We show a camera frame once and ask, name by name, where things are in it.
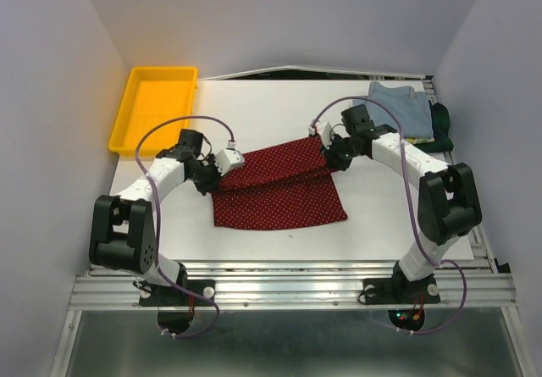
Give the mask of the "red polka dot skirt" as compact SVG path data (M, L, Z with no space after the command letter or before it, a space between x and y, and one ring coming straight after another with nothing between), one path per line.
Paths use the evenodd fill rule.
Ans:
M348 215L316 136L244 155L212 192L213 223L235 230L294 230Z

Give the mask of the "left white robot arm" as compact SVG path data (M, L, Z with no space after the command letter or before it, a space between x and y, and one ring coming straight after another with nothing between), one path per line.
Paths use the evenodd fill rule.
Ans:
M183 129L178 142L158 153L148 174L117 195L100 196L94 204L89 259L106 269L139 275L171 304L187 298L183 264L158 253L154 212L177 186L189 181L203 196L221 181L215 156L201 157L208 139L199 131Z

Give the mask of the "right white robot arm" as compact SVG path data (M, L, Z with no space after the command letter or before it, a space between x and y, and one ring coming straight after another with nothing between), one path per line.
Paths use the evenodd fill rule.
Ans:
M355 157L367 157L401 176L414 242L390 279L394 298L408 301L420 291L448 250L480 224L482 212L473 172L466 164L448 164L406 141L401 130L376 125L362 104L341 113L346 136L329 122L311 129L321 140L328 166L345 171Z

